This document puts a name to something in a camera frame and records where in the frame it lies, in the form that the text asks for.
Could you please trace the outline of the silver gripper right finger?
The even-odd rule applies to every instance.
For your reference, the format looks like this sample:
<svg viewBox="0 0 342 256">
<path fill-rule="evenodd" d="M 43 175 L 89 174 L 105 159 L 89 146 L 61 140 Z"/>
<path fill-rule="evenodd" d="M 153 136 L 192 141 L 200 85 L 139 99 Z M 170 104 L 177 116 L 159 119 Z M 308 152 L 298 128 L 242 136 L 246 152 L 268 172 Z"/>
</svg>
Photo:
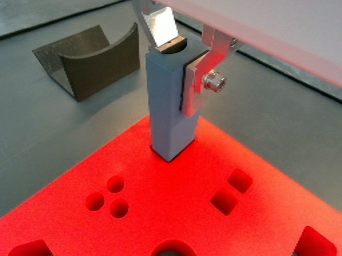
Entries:
<svg viewBox="0 0 342 256">
<path fill-rule="evenodd" d="M 205 91 L 221 92 L 226 85 L 226 78 L 214 70 L 232 52 L 236 52 L 244 42 L 225 34 L 209 25 L 204 26 L 202 42 L 210 47 L 186 66 L 182 112 L 192 117 L 205 103 Z"/>
</svg>

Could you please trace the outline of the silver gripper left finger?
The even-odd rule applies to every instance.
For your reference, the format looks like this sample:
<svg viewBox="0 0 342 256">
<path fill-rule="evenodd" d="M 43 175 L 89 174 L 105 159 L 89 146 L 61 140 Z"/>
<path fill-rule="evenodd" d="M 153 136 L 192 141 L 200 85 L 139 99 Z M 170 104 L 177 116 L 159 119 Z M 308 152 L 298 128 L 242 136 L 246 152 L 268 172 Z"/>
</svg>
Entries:
<svg viewBox="0 0 342 256">
<path fill-rule="evenodd" d="M 173 9 L 154 0 L 133 0 L 133 6 L 150 50 L 162 54 L 180 53 L 186 48 L 186 38 L 180 35 Z"/>
</svg>

